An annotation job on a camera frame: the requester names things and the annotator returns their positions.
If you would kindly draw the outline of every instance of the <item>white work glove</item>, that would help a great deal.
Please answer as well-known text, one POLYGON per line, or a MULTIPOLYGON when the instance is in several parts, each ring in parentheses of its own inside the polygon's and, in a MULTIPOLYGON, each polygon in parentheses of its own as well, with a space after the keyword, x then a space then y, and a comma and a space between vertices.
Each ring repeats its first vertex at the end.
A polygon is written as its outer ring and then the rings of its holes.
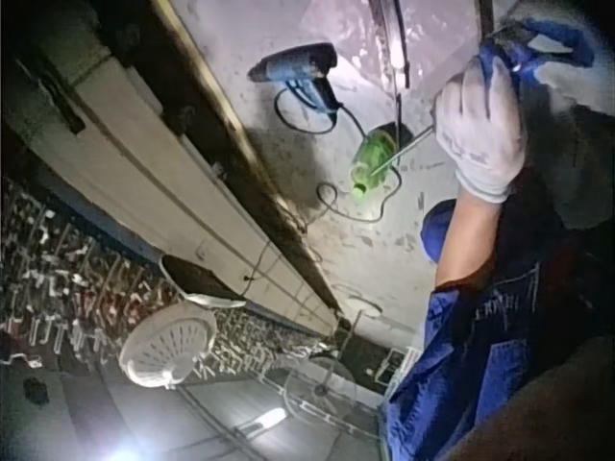
POLYGON ((497 56, 489 85, 478 58, 435 99, 435 135, 471 194, 502 203, 526 158, 526 136, 510 73, 497 56))

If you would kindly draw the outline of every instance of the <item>white basket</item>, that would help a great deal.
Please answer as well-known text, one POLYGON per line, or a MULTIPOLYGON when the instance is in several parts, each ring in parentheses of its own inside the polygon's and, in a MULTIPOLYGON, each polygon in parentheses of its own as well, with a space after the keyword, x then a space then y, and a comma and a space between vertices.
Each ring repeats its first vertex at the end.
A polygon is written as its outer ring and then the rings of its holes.
POLYGON ((126 376, 143 387, 172 387, 209 353, 217 332, 211 311, 184 301, 141 322, 119 356, 126 376))

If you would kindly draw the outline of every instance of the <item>heat gun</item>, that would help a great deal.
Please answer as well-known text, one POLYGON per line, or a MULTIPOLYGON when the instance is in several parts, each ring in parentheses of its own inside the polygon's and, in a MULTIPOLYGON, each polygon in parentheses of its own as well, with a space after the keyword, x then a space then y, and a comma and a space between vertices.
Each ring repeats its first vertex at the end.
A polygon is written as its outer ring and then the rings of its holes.
MULTIPOLYGON (((327 74, 337 66, 337 53, 330 43, 313 43, 289 48, 269 55, 248 72, 252 82, 284 82, 286 88, 303 104, 317 112, 326 113, 332 126, 321 133, 330 132, 337 123, 337 111, 342 105, 335 99, 327 74)), ((286 126, 303 133, 287 122, 278 109, 278 93, 275 110, 286 126)))

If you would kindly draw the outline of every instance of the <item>light fixture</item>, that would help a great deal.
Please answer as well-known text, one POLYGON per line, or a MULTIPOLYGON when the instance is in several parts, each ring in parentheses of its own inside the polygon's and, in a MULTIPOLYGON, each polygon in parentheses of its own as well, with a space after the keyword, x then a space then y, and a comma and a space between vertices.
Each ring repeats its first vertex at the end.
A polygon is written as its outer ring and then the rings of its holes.
POLYGON ((111 456, 105 458, 105 461, 140 461, 142 458, 131 449, 119 449, 111 456))
POLYGON ((277 423, 283 421, 286 416, 288 416, 286 414, 286 410, 281 407, 274 408, 273 410, 269 410, 265 414, 256 418, 255 423, 261 424, 264 429, 269 429, 277 423))

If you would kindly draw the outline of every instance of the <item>black cable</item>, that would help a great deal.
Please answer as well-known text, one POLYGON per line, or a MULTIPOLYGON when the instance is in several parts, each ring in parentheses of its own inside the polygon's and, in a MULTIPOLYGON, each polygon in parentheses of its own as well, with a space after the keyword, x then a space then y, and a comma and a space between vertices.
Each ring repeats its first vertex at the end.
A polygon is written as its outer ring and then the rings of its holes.
POLYGON ((346 106, 344 106, 343 104, 340 106, 340 109, 346 112, 346 114, 350 117, 350 119, 355 123, 355 126, 358 129, 358 132, 361 133, 361 138, 365 139, 367 137, 367 134, 365 134, 365 131, 363 130, 363 127, 361 127, 361 124, 358 123, 358 120, 355 117, 355 115, 352 112, 350 112, 350 110, 347 109, 346 106))
POLYGON ((265 246, 262 248, 262 250, 260 250, 260 255, 258 255, 257 263, 252 268, 252 274, 250 274, 250 276, 244 276, 243 279, 246 280, 248 284, 243 289, 243 291, 239 294, 239 296, 244 296, 250 289, 252 282, 256 280, 254 275, 257 273, 258 267, 260 267, 260 263, 262 262, 262 257, 265 256, 265 252, 267 251, 267 248, 269 248, 269 245, 271 245, 271 243, 272 243, 271 240, 267 240, 267 243, 265 243, 265 246))
MULTIPOLYGON (((293 130, 295 132, 299 132, 299 133, 304 133, 304 134, 327 134, 333 131, 333 129, 335 128, 335 126, 337 125, 337 118, 334 118, 332 120, 331 126, 328 127, 327 129, 321 131, 321 132, 311 132, 310 130, 305 130, 303 128, 299 128, 297 125, 293 125, 292 123, 290 123, 288 120, 286 120, 284 118, 284 116, 282 115, 282 112, 280 111, 280 96, 282 96, 285 92, 287 92, 290 89, 290 91, 302 102, 305 104, 304 102, 304 98, 301 96, 297 96, 297 90, 296 88, 293 88, 292 86, 288 85, 288 88, 283 88, 281 89, 278 94, 276 94, 276 97, 273 99, 273 110, 276 113, 276 115, 278 115, 278 118, 280 119, 280 121, 282 123, 284 123, 284 125, 289 128, 290 130, 293 130)), ((305 104, 309 109, 312 109, 314 107, 314 105, 308 105, 305 104)))
POLYGON ((317 219, 322 218, 325 214, 327 214, 328 211, 330 211, 331 213, 337 215, 337 216, 341 216, 342 218, 346 218, 350 221, 355 221, 357 223, 365 223, 365 224, 376 224, 378 222, 380 222, 382 220, 382 218, 384 217, 384 206, 386 205, 386 202, 388 202, 395 194, 397 194, 397 192, 402 188, 402 175, 400 175, 400 172, 397 171, 397 168, 395 168, 394 166, 391 166, 391 170, 393 171, 393 173, 395 173, 395 176, 397 177, 397 185, 395 186, 395 188, 389 192, 386 197, 384 197, 382 199, 381 202, 381 212, 379 214, 379 216, 377 218, 374 219, 363 219, 363 218, 356 218, 355 216, 351 216, 349 214, 346 213, 342 213, 341 211, 339 211, 336 208, 333 208, 333 206, 336 204, 337 202, 337 198, 339 197, 339 191, 337 189, 337 187, 335 186, 335 184, 332 184, 331 182, 319 182, 318 185, 316 186, 316 197, 318 197, 318 201, 323 204, 327 209, 325 210, 324 213, 322 213, 321 215, 319 215, 316 219, 314 219, 313 221, 310 222, 313 223, 314 221, 316 221, 317 219), (332 191, 333 191, 333 200, 328 203, 327 201, 325 201, 321 189, 323 187, 329 187, 332 191))

